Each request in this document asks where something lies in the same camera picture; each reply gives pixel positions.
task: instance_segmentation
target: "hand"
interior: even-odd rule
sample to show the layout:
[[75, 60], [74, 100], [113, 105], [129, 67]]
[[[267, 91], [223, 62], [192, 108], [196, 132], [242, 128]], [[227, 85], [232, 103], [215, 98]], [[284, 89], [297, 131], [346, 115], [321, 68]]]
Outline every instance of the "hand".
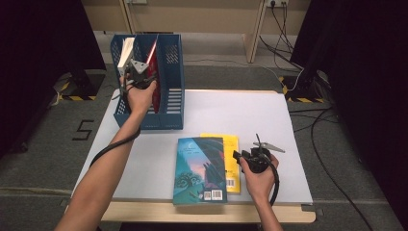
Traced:
[[[120, 77], [120, 85], [123, 84], [123, 77]], [[156, 81], [153, 81], [150, 86], [145, 89], [145, 90], [140, 90], [137, 88], [132, 88], [132, 85], [126, 86], [126, 89], [128, 90], [128, 101], [129, 101], [129, 106], [132, 110], [134, 111], [139, 111], [140, 110], [143, 113], [146, 113], [147, 110], [150, 108], [152, 104], [152, 95], [153, 91], [156, 88]]]
[[[278, 168], [279, 161], [275, 156], [270, 154], [272, 164]], [[241, 157], [240, 164], [246, 179], [246, 188], [255, 203], [269, 202], [270, 191], [275, 184], [272, 169], [268, 167], [264, 172], [253, 173], [249, 169], [248, 162]]]

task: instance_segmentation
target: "blue plastic organizer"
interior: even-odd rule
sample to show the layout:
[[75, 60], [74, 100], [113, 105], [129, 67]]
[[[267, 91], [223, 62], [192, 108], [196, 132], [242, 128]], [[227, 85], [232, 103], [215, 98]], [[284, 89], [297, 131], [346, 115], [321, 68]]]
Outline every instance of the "blue plastic organizer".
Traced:
[[[180, 130], [183, 129], [184, 117], [184, 69], [180, 35], [148, 34], [148, 35], [114, 35], [111, 42], [111, 53], [114, 61], [117, 81], [123, 40], [135, 37], [133, 44], [134, 59], [145, 62], [154, 40], [157, 38], [157, 60], [161, 85], [161, 104], [157, 114], [153, 107], [149, 109], [140, 125], [142, 130]], [[114, 117], [122, 126], [129, 117], [123, 99], [119, 99]]]

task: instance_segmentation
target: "forearm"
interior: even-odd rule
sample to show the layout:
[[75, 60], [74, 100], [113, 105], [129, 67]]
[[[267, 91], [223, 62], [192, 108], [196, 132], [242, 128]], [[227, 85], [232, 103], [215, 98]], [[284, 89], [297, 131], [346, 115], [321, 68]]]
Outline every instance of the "forearm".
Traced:
[[272, 210], [269, 202], [255, 201], [255, 207], [258, 211], [259, 218], [264, 231], [281, 231], [283, 230], [281, 224], [279, 223], [275, 213]]
[[[116, 133], [111, 143], [134, 135], [145, 112], [134, 111]], [[124, 143], [100, 157], [84, 175], [72, 195], [63, 219], [61, 230], [94, 230], [108, 208], [125, 169], [132, 141]]]

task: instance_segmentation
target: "yellow book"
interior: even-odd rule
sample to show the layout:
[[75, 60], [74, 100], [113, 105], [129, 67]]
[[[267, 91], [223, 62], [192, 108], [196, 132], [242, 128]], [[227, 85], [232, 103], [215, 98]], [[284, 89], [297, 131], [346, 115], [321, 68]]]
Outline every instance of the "yellow book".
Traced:
[[202, 133], [201, 137], [216, 137], [222, 138], [224, 144], [224, 162], [225, 162], [225, 178], [227, 182], [227, 191], [229, 193], [240, 193], [240, 167], [237, 160], [234, 159], [234, 150], [238, 149], [238, 137], [234, 135]]

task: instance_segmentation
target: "book cover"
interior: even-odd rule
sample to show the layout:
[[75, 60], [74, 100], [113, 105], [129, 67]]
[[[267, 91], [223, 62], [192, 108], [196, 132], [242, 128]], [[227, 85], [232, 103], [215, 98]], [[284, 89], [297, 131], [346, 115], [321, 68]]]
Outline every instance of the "book cover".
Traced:
[[161, 98], [160, 75], [156, 53], [157, 53], [157, 39], [153, 42], [152, 48], [150, 49], [149, 55], [147, 56], [146, 60], [146, 63], [148, 64], [148, 68], [146, 69], [146, 77], [156, 78], [157, 87], [152, 95], [153, 110], [155, 114], [159, 112]]
[[126, 66], [132, 57], [133, 43], [135, 38], [126, 38], [123, 40], [122, 50], [120, 53], [120, 59], [117, 63], [117, 70], [120, 76], [125, 76]]
[[177, 144], [173, 204], [226, 203], [222, 138], [182, 138]]
[[225, 178], [227, 183], [228, 193], [240, 193], [240, 166], [237, 160], [233, 157], [234, 151], [239, 150], [238, 137], [226, 134], [202, 133], [200, 137], [220, 137], [224, 144], [224, 162], [225, 162]]

